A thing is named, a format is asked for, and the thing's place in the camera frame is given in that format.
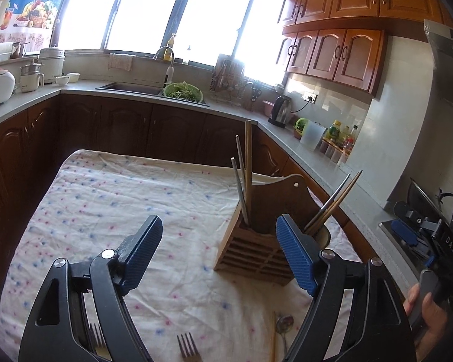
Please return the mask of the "right hand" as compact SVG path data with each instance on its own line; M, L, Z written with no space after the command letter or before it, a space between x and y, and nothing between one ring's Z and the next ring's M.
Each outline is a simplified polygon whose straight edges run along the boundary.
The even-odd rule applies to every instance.
M416 300L420 294L420 285L415 284L409 290L403 303L407 316L410 316ZM416 360L423 361L434 349L435 345L442 338L448 321L447 313L438 306L432 297L432 293L427 293L422 302L422 317L427 330L419 343L416 345Z

